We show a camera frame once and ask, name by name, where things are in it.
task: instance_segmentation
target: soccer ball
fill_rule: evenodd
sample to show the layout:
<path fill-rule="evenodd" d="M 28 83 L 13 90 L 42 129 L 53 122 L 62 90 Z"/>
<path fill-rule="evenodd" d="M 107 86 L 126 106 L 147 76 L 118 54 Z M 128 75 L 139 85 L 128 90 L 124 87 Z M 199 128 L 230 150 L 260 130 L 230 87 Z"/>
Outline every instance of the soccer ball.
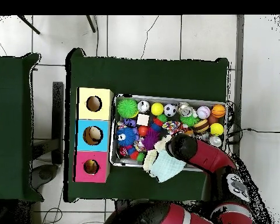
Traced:
<path fill-rule="evenodd" d="M 149 103 L 146 100 L 141 100 L 138 103 L 138 111 L 140 113 L 145 113 L 149 110 Z"/>
<path fill-rule="evenodd" d="M 167 117 L 172 117 L 176 114 L 176 106 L 172 104 L 167 104 L 164 106 L 164 114 Z"/>

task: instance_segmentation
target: dark green table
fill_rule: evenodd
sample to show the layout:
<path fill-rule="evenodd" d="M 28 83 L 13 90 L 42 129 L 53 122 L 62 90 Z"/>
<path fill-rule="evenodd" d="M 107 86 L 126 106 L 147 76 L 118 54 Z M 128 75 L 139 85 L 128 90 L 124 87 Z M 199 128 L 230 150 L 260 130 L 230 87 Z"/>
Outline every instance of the dark green table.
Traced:
<path fill-rule="evenodd" d="M 128 60 L 86 57 L 80 48 L 73 49 L 66 59 L 65 155 L 69 155 L 69 159 L 65 160 L 64 200 L 200 200 L 205 174 L 197 171 L 182 171 L 170 180 L 158 183 L 140 168 L 112 166 L 106 183 L 73 182 L 76 88 L 105 88 L 114 94 L 225 102 L 228 66 L 226 58 L 215 62 Z"/>
<path fill-rule="evenodd" d="M 39 54 L 0 57 L 0 199 L 42 201 L 30 186 L 32 104 L 29 75 Z"/>

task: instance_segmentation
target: yellow cube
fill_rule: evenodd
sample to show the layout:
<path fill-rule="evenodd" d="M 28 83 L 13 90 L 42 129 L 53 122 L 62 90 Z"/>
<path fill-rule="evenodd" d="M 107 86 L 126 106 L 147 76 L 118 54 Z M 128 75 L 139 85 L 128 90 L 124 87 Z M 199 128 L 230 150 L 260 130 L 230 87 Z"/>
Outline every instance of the yellow cube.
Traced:
<path fill-rule="evenodd" d="M 77 117 L 80 120 L 110 120 L 112 103 L 110 89 L 77 88 Z"/>

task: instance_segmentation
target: round hole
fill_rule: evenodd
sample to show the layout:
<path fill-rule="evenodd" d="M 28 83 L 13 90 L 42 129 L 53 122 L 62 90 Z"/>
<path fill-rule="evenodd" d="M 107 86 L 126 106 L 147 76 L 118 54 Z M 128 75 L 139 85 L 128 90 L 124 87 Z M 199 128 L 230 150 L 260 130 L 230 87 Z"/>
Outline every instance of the round hole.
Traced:
<path fill-rule="evenodd" d="M 83 139 L 88 145 L 98 145 L 103 139 L 103 131 L 97 126 L 87 127 Z"/>
<path fill-rule="evenodd" d="M 99 111 L 102 107 L 102 101 L 98 96 L 90 96 L 86 101 L 86 107 L 89 111 Z"/>
<path fill-rule="evenodd" d="M 89 174 L 96 174 L 99 171 L 99 165 L 96 160 L 87 160 L 84 163 L 84 171 Z"/>

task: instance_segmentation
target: shape sorter box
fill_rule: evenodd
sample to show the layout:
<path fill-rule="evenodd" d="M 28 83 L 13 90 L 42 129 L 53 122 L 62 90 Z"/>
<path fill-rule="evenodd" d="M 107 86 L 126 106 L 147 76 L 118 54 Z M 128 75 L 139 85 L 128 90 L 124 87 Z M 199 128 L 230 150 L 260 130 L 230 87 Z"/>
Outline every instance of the shape sorter box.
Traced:
<path fill-rule="evenodd" d="M 99 101 L 99 109 L 91 111 L 88 100 L 95 97 Z M 110 120 L 113 103 L 113 92 L 110 89 L 94 89 L 86 87 L 77 88 L 77 105 L 79 120 Z"/>
<path fill-rule="evenodd" d="M 105 183 L 110 171 L 108 152 L 77 151 L 74 182 Z M 84 170 L 84 164 L 88 160 L 94 160 L 99 169 L 95 174 L 89 174 Z"/>
<path fill-rule="evenodd" d="M 101 130 L 103 138 L 97 145 L 89 145 L 84 141 L 83 134 L 87 127 L 96 127 Z M 110 140 L 110 121 L 99 120 L 78 120 L 78 136 L 77 151 L 109 151 Z"/>

